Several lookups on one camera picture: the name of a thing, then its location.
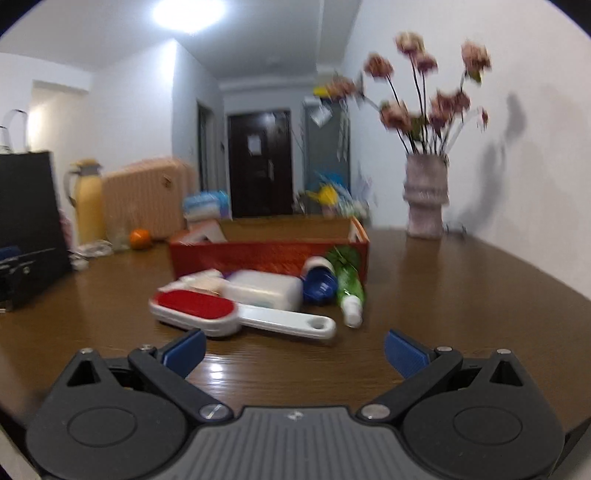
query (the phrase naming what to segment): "yellow thermos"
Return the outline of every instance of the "yellow thermos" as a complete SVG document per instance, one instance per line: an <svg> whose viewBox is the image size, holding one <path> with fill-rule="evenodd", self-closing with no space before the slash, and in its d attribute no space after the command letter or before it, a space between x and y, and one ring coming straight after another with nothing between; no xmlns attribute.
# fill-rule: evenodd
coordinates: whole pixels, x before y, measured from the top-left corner
<svg viewBox="0 0 591 480"><path fill-rule="evenodd" d="M96 160L73 163L64 177L64 189L70 203L76 209L78 243L80 245L106 238L103 216L103 183L99 174L102 168ZM78 176L74 186L74 198L70 195L70 179Z"/></svg>

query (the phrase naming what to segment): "wooden table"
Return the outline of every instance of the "wooden table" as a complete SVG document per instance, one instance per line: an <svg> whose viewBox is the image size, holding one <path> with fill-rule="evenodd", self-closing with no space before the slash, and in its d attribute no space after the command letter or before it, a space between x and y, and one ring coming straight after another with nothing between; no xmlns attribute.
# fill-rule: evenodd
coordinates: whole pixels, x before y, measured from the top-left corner
<svg viewBox="0 0 591 480"><path fill-rule="evenodd" d="M360 330L336 307L331 344L243 329L209 340L189 380L235 411L244 405L348 404L353 410L401 377L383 354L395 327L466 356L515 351L564 428L591 416L591 302L534 267L472 238L441 242L372 231L368 302ZM34 304L0 316L0 404L26 422L74 353L124 356L162 346L179 330L157 323L148 298L171 280L167 250L93 260Z"/></svg>

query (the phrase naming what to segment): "orange box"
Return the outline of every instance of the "orange box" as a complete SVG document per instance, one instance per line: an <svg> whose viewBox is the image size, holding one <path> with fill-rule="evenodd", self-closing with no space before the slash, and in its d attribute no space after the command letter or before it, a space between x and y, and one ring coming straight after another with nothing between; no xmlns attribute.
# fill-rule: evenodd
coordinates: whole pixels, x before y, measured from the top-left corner
<svg viewBox="0 0 591 480"><path fill-rule="evenodd" d="M175 278L214 268L229 274L258 270L300 276L305 261L349 245L361 256L367 278L369 239L355 218L321 216L206 220L168 242Z"/></svg>

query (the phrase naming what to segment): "white brush handle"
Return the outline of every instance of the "white brush handle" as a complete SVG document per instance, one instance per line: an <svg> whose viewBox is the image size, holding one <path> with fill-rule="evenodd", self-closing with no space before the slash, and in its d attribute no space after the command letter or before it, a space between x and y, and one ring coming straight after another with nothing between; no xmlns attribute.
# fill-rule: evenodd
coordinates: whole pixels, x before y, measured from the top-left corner
<svg viewBox="0 0 591 480"><path fill-rule="evenodd" d="M249 327L316 340L329 339L336 334L333 319L308 313L286 312L241 303L238 304L238 317L243 325Z"/></svg>

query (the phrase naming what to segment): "pink vase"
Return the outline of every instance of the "pink vase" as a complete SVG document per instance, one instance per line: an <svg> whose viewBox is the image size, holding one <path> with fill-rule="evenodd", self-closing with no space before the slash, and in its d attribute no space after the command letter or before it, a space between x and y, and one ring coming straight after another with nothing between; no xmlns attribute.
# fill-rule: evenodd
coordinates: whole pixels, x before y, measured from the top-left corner
<svg viewBox="0 0 591 480"><path fill-rule="evenodd" d="M407 156L404 200L409 207L408 234L418 238L441 238L441 207L449 203L447 164L443 157L427 154Z"/></svg>

